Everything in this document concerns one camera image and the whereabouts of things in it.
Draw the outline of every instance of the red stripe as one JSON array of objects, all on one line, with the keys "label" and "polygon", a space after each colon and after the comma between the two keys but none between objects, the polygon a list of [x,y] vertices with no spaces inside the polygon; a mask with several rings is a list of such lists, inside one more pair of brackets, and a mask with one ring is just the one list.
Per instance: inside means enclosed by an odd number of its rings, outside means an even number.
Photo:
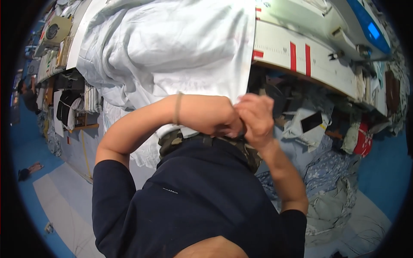
[{"label": "red stripe", "polygon": [[254,60],[254,57],[263,57],[263,56],[264,56],[264,52],[257,51],[257,50],[252,51],[252,60]]},{"label": "red stripe", "polygon": [[306,44],[306,75],[311,77],[310,46]]},{"label": "red stripe", "polygon": [[290,70],[297,71],[297,54],[295,52],[295,44],[290,41]]}]

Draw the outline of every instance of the red cloth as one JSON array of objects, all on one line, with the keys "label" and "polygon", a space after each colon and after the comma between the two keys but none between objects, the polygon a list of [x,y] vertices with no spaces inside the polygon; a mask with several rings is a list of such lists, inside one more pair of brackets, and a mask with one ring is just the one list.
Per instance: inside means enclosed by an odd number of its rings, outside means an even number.
[{"label": "red cloth", "polygon": [[368,134],[367,131],[367,123],[361,122],[358,129],[357,145],[353,151],[354,154],[360,154],[363,158],[370,152],[373,143],[373,136]]}]

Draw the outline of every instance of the mobile phone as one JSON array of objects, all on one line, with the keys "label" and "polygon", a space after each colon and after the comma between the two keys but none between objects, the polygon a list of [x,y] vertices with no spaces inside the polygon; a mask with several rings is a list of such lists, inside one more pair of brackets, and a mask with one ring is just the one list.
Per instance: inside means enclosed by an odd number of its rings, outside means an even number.
[{"label": "mobile phone", "polygon": [[323,123],[323,118],[321,117],[321,111],[316,112],[315,114],[304,118],[300,121],[301,128],[303,133],[308,132],[309,130],[319,126]]}]

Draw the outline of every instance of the man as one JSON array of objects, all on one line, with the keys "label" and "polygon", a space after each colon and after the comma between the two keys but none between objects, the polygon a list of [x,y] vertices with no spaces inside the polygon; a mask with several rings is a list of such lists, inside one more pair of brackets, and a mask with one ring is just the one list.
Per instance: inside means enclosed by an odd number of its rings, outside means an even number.
[{"label": "man", "polygon": [[[93,174],[98,250],[107,258],[303,257],[308,199],[273,138],[272,109],[271,98],[255,94],[235,106],[226,97],[171,95],[114,123],[97,148]],[[136,191],[129,155],[170,123],[201,134],[162,138],[161,145],[174,147],[161,152],[155,174]],[[222,138],[243,127],[248,147]],[[251,170],[252,148],[270,168],[280,214]]]},{"label": "man", "polygon": [[35,78],[31,77],[31,89],[28,89],[24,80],[23,79],[20,80],[19,84],[17,85],[17,92],[23,98],[26,108],[34,112],[36,115],[38,115],[40,113],[40,110],[37,107],[37,103],[36,103],[37,93],[36,93],[36,87],[34,86],[34,81],[35,81]]}]

